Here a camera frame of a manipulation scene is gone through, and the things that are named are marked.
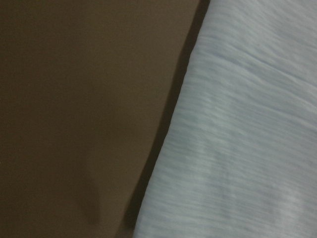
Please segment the light blue button shirt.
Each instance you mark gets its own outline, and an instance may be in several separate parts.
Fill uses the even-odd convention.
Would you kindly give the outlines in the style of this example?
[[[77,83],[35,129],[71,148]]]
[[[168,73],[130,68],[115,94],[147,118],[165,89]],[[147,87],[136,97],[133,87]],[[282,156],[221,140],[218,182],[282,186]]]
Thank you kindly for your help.
[[[212,0],[136,238],[317,235],[317,3]]]

